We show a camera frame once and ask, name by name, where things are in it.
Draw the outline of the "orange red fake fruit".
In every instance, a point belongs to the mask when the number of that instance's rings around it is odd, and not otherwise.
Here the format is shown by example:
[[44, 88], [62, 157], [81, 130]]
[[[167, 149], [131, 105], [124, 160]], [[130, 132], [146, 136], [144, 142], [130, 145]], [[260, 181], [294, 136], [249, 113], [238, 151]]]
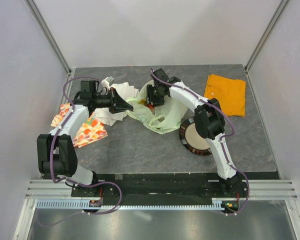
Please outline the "orange red fake fruit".
[[148, 104], [147, 107], [148, 107], [151, 111], [153, 111], [153, 110], [155, 109], [154, 106], [153, 106], [152, 104]]

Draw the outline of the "light green plastic bag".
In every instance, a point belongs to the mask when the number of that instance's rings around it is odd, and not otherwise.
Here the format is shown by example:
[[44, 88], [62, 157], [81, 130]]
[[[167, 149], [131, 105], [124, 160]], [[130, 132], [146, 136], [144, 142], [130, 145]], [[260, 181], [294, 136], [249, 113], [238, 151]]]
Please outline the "light green plastic bag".
[[164, 105], [154, 107], [154, 110], [150, 110], [147, 105], [139, 104], [141, 100], [146, 100], [147, 85], [153, 85], [153, 83], [153, 80], [148, 81], [135, 97], [129, 97], [126, 100], [133, 106], [133, 111], [128, 111], [127, 115], [140, 121], [147, 129], [163, 135], [179, 129], [188, 107], [168, 96], [164, 97]]

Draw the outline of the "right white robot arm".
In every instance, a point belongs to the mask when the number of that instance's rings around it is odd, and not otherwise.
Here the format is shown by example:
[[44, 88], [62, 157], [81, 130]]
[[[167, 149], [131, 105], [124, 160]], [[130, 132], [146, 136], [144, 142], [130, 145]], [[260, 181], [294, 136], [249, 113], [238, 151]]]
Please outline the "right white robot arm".
[[231, 159], [225, 134], [225, 120], [217, 99], [208, 99], [192, 91], [177, 77], [168, 77], [162, 68], [151, 70], [153, 84], [146, 89], [147, 101], [162, 106], [166, 96], [183, 103], [194, 113], [195, 130], [205, 139], [217, 166], [219, 191], [225, 197], [241, 191], [242, 180]]

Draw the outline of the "yellow fake fruit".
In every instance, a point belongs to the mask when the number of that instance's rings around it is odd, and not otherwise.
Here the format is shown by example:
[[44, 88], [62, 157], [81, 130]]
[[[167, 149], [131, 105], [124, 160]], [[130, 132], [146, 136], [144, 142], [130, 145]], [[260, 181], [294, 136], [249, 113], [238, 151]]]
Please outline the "yellow fake fruit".
[[147, 101], [145, 99], [142, 99], [139, 104], [146, 106], [147, 105]]

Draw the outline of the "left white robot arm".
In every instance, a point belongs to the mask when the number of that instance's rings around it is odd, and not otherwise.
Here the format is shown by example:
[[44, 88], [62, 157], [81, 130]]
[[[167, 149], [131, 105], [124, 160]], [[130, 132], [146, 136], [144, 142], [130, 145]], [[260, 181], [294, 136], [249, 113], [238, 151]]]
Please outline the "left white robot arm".
[[69, 98], [69, 112], [49, 133], [40, 134], [36, 140], [38, 169], [58, 184], [62, 181], [81, 187], [89, 197], [96, 196], [103, 185], [94, 171], [78, 162], [73, 139], [82, 124], [96, 109], [107, 108], [111, 114], [133, 111], [133, 106], [121, 97], [114, 87], [104, 94], [98, 92], [100, 80], [80, 77], [80, 90]]

